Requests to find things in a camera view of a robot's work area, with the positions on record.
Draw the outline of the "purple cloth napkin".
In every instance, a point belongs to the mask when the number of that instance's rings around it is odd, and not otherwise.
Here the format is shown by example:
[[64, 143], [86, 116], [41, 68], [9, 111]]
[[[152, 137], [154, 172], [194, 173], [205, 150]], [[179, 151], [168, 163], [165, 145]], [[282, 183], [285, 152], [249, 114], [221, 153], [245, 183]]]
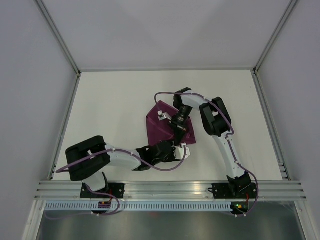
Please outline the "purple cloth napkin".
[[[157, 104], [149, 111], [149, 113], [146, 115], [146, 130], [148, 144], [151, 146], [161, 141], [174, 139], [174, 131], [169, 126], [169, 120], [159, 120], [159, 110], [161, 110], [163, 113], [169, 114], [171, 117], [178, 113], [178, 110], [176, 108], [168, 105], [161, 100], [159, 100]], [[188, 117], [186, 121], [186, 126], [188, 130], [182, 139], [182, 143], [186, 143], [187, 145], [196, 144], [196, 135], [190, 117]]]

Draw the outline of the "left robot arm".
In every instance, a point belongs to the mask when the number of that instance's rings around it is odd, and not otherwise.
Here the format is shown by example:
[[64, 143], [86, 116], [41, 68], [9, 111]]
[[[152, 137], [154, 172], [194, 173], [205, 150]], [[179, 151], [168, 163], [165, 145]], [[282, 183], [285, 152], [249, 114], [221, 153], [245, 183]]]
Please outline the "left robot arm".
[[87, 160], [68, 168], [70, 179], [74, 182], [81, 181], [84, 187], [90, 188], [98, 198], [104, 198], [109, 193], [109, 185], [102, 168], [121, 167], [142, 172], [159, 163], [177, 161], [175, 148], [170, 140], [136, 148], [128, 153], [124, 149], [113, 148], [100, 135], [67, 148], [65, 155], [68, 165], [88, 157]]

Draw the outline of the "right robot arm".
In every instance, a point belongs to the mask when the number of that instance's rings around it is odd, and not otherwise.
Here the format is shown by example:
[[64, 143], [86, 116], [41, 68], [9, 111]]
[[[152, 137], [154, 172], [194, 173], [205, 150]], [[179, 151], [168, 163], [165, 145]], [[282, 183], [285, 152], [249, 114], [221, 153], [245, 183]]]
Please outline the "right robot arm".
[[253, 173], [242, 166], [240, 158], [233, 144], [232, 136], [235, 131], [232, 120], [220, 97], [206, 98], [198, 93], [193, 93], [188, 87], [174, 93], [173, 106], [178, 112], [169, 121], [169, 126], [174, 133], [174, 144], [182, 143], [187, 134], [187, 118], [192, 110], [198, 110], [205, 132], [211, 136], [223, 157], [228, 180], [228, 192], [232, 198], [258, 197], [258, 185], [253, 183]]

